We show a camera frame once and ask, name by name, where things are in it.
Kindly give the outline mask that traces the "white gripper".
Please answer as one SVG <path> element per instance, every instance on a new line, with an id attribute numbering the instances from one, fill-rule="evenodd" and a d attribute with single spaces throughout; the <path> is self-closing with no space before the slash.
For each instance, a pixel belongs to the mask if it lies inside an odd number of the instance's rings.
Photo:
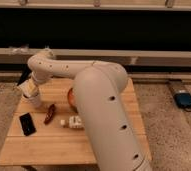
<path id="1" fill-rule="evenodd" d="M 23 95 L 27 98 L 34 97 L 39 93 L 39 88 L 35 85 L 32 78 L 20 84 L 19 89 L 23 92 Z"/>

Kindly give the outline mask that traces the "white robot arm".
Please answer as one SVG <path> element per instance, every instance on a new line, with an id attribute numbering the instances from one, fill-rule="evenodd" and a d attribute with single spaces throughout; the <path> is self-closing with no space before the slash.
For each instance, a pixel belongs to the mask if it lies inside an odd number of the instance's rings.
<path id="1" fill-rule="evenodd" d="M 46 83 L 52 76 L 73 80 L 75 105 L 100 171 L 152 171 L 143 153 L 120 94 L 128 75 L 118 63 L 58 60 L 43 49 L 28 59 L 31 78 L 22 91 Z"/>

